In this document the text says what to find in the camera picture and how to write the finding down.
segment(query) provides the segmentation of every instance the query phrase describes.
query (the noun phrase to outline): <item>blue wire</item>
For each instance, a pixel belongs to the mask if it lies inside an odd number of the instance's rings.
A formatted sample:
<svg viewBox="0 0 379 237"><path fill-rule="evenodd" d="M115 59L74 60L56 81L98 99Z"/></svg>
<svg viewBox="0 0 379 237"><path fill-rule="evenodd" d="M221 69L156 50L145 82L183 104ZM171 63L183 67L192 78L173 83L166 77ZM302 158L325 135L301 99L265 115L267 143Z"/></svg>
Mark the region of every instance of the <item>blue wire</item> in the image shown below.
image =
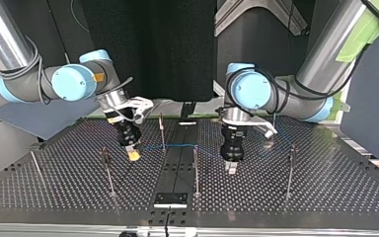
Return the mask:
<svg viewBox="0 0 379 237"><path fill-rule="evenodd" d="M208 153L206 150L200 148L198 145L194 145L194 144L165 144L166 147L198 147L198 150L201 151L202 153L204 154L207 154L208 156L210 157L213 157L213 158L216 158L217 156L213 155L213 154L210 154ZM148 150L151 150L151 149L161 149L163 148L163 145L160 144L160 145L146 145L144 147L144 149L148 149Z"/></svg>
<svg viewBox="0 0 379 237"><path fill-rule="evenodd" d="M280 136L282 137L282 139L284 139L285 142L287 142L288 145L291 146L291 142L290 142L290 140L286 137L286 133L285 133L284 129L282 129L281 127L279 127L279 128L278 128L278 131L279 131L279 134L280 134Z"/></svg>

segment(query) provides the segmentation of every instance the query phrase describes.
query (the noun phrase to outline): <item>yellow object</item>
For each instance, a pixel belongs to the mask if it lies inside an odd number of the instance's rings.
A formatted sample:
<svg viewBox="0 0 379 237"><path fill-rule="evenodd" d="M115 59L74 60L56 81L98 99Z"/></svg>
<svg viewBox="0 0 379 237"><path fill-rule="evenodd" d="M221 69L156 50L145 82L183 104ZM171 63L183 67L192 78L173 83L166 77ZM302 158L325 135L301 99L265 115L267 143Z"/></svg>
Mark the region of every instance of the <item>yellow object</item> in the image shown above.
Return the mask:
<svg viewBox="0 0 379 237"><path fill-rule="evenodd" d="M130 161L136 161L140 159L140 153L137 150L128 151L128 159L130 159Z"/></svg>
<svg viewBox="0 0 379 237"><path fill-rule="evenodd" d="M97 74L94 74L94 76L93 76L94 81L96 81L96 82L104 81L105 77L106 77L106 74L104 74L104 73L97 73Z"/></svg>
<svg viewBox="0 0 379 237"><path fill-rule="evenodd" d="M379 10L379 0L371 3ZM368 43L379 37L379 19L368 9L362 14L338 55L338 62L352 62Z"/></svg>
<svg viewBox="0 0 379 237"><path fill-rule="evenodd" d="M115 123L115 118L108 118L107 121L109 122L109 124L113 124Z"/></svg>

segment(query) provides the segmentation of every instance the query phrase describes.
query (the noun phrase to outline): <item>metal table surface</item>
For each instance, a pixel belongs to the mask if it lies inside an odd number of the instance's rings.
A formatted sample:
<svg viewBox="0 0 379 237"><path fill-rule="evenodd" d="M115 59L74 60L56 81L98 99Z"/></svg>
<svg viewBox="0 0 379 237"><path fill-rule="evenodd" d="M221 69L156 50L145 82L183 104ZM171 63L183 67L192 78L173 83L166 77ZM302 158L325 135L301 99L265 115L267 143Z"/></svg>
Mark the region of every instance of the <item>metal table surface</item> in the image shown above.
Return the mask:
<svg viewBox="0 0 379 237"><path fill-rule="evenodd" d="M197 145L199 196L193 147L164 153L156 119L141 126L146 148L135 163L118 146L113 127L85 119L37 152L42 177L30 156L0 173L0 223L379 230L378 168L326 128L277 118L271 148L250 128L245 159L230 176L219 155L219 122L204 118L180 126L165 119L164 127L167 143ZM288 197L292 143L298 160ZM114 157L116 197L109 195L99 161L103 146ZM188 207L154 208L158 193L186 193Z"/></svg>

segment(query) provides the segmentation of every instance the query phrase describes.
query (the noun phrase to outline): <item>black backdrop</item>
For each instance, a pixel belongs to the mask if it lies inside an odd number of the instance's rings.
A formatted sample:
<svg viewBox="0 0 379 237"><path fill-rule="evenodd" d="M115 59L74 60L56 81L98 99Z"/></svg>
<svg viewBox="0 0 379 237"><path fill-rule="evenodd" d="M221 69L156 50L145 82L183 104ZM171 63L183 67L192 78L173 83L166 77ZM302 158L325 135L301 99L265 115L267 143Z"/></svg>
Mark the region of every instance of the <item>black backdrop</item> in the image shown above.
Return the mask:
<svg viewBox="0 0 379 237"><path fill-rule="evenodd" d="M82 0L95 48L131 95L208 101L216 71L216 0Z"/></svg>

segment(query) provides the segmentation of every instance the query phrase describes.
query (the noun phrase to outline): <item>robotic arm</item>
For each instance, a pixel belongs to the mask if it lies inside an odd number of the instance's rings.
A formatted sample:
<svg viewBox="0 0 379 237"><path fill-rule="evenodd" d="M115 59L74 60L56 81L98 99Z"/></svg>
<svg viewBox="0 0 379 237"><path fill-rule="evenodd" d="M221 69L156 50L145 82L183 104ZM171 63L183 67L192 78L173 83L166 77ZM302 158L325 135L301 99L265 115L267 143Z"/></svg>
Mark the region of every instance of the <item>robotic arm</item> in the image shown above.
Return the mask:
<svg viewBox="0 0 379 237"><path fill-rule="evenodd" d="M22 35L0 1L0 94L13 103L51 100L80 101L96 97L106 117L118 131L117 140L129 159L140 157L140 124L153 103L129 99L113 63L104 50L86 53L79 64L44 68L34 42Z"/></svg>
<svg viewBox="0 0 379 237"><path fill-rule="evenodd" d="M236 172L237 162L244 157L242 143L248 135L247 125L259 125L266 138L276 133L269 123L258 122L252 112L265 110L308 122L325 120L334 105L333 96L349 82L377 33L379 10L371 2L343 0L294 80L275 79L254 64L231 63L222 111L225 142L220 150L229 173Z"/></svg>

